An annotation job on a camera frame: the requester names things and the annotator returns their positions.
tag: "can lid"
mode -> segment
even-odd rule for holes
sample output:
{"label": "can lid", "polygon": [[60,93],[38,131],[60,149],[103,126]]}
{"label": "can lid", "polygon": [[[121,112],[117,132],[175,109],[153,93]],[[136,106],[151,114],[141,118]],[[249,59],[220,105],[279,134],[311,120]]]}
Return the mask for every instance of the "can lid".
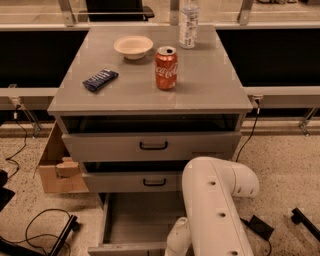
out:
{"label": "can lid", "polygon": [[161,46],[158,48],[157,52],[161,55],[172,55],[176,53],[176,48],[172,46]]}

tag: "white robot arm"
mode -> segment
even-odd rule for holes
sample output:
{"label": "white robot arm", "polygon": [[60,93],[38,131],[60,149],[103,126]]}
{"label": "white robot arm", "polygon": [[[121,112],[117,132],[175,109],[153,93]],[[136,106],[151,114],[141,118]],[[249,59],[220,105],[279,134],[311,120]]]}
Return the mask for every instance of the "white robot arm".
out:
{"label": "white robot arm", "polygon": [[179,219],[170,232],[166,256],[186,255],[191,241],[195,256],[253,256],[232,200],[258,194],[259,181],[250,168],[212,157],[195,158],[184,169],[182,192],[187,219],[183,225]]}

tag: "terrazzo floor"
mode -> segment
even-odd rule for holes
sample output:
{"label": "terrazzo floor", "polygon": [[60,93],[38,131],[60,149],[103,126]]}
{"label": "terrazzo floor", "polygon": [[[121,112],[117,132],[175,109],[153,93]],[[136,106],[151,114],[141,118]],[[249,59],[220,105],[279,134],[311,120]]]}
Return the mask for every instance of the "terrazzo floor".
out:
{"label": "terrazzo floor", "polygon": [[[36,139],[31,136],[31,125],[22,125],[28,131],[27,146],[14,157],[21,166],[20,171],[5,185],[16,195],[0,212],[0,236],[11,241],[24,240],[28,224],[38,213],[50,208],[63,209],[78,217],[81,228],[68,237],[70,252],[64,247],[59,255],[88,255],[87,248],[98,244],[103,214],[99,200],[90,193],[43,193],[36,167],[52,124],[44,124]],[[274,256],[320,255],[320,243],[316,238],[302,224],[295,225],[291,221],[291,211],[298,207],[320,229],[320,125],[318,122],[310,125],[312,135],[305,137],[296,122],[277,126],[276,122],[258,121],[255,134],[239,157],[240,163],[257,174],[260,192],[254,199],[235,199],[236,207],[241,218],[249,220],[256,215],[275,229],[270,238],[271,255]],[[239,147],[248,138],[251,128],[252,122],[246,121]],[[20,149],[23,141],[24,131],[15,123],[0,127],[0,168],[9,175],[15,171],[15,166],[5,158]],[[59,235],[67,219],[63,212],[46,212],[32,223],[28,236]],[[268,255],[268,243],[245,230],[254,254]],[[34,239],[32,243],[49,251],[54,241],[55,238],[46,236]],[[26,243],[21,245],[30,248]]]}

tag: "cardboard box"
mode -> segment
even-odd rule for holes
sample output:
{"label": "cardboard box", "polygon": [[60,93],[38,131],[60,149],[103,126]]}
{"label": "cardboard box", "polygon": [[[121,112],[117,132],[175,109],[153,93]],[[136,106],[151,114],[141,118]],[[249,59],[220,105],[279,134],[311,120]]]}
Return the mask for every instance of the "cardboard box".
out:
{"label": "cardboard box", "polygon": [[88,192],[79,164],[73,162],[61,139],[62,132],[55,123],[38,164],[45,193]]}

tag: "drawer handle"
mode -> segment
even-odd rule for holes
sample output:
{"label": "drawer handle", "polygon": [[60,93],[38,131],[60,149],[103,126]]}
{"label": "drawer handle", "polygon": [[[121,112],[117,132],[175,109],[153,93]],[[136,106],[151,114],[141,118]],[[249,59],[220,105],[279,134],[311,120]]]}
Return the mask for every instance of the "drawer handle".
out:
{"label": "drawer handle", "polygon": [[142,150],[165,150],[168,147],[168,142],[165,141],[163,146],[160,147],[146,147],[143,142],[140,142],[140,149]]}
{"label": "drawer handle", "polygon": [[162,182],[148,182],[146,179],[143,179],[143,185],[147,186],[147,187],[162,187],[164,185],[166,185],[167,183],[167,179],[164,178]]}

